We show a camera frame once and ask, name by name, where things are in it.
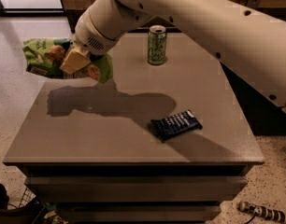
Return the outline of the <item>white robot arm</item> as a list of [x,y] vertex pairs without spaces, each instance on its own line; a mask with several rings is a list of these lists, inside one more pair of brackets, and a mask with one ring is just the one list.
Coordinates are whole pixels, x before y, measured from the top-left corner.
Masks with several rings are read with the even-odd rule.
[[159,17],[172,23],[286,113],[286,21],[229,0],[95,0],[75,27],[93,55]]

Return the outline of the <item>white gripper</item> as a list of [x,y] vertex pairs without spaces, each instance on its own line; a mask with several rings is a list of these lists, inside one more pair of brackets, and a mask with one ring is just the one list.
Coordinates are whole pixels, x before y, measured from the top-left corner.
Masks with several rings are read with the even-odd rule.
[[103,36],[95,28],[90,15],[84,12],[75,27],[75,40],[81,47],[74,47],[67,52],[60,69],[67,74],[73,74],[90,63],[90,54],[104,55],[117,42]]

